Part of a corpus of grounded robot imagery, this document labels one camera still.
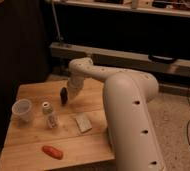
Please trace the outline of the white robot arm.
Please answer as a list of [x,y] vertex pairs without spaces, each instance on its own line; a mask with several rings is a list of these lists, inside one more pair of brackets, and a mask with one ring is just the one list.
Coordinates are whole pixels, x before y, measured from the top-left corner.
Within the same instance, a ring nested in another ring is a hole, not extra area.
[[69,62],[68,97],[75,98],[84,80],[103,83],[103,106],[117,171],[166,171],[147,103],[158,94],[147,72],[98,66],[89,57]]

